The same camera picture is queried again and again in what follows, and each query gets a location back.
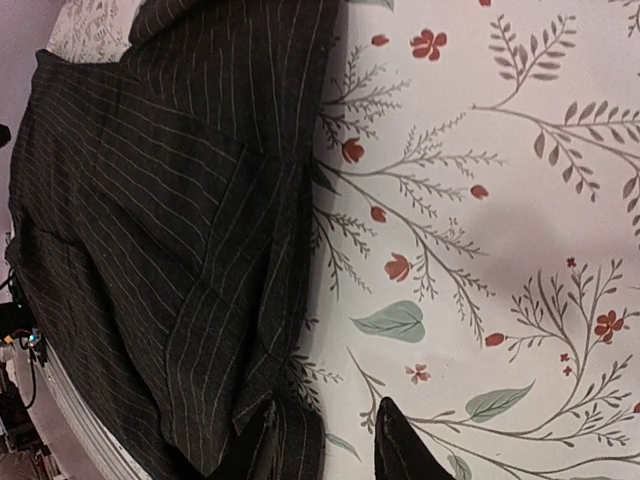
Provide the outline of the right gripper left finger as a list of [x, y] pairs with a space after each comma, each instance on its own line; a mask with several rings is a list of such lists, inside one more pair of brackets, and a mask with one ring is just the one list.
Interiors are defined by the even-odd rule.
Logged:
[[277, 443], [277, 411], [255, 412], [219, 467], [220, 479], [270, 479]]

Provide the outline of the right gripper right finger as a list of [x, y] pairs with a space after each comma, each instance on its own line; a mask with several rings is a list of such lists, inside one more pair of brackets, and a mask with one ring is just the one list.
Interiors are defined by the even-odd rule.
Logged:
[[453, 480], [390, 397], [376, 414], [374, 471], [377, 480]]

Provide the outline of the black striped garment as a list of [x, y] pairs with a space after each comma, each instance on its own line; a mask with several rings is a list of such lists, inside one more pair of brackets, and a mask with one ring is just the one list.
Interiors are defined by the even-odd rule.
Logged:
[[115, 63], [48, 51], [10, 167], [8, 261], [91, 410], [155, 479], [220, 479], [261, 407], [270, 479], [317, 479], [284, 371], [307, 302], [335, 1], [147, 1]]

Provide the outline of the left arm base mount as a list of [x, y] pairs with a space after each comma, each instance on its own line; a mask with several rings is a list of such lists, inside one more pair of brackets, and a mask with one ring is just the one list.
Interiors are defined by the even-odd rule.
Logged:
[[26, 298], [26, 294], [13, 269], [1, 283], [1, 290], [7, 289], [11, 300], [1, 304], [1, 345], [19, 344], [29, 350], [32, 356], [44, 365], [48, 360], [44, 334], [40, 332]]

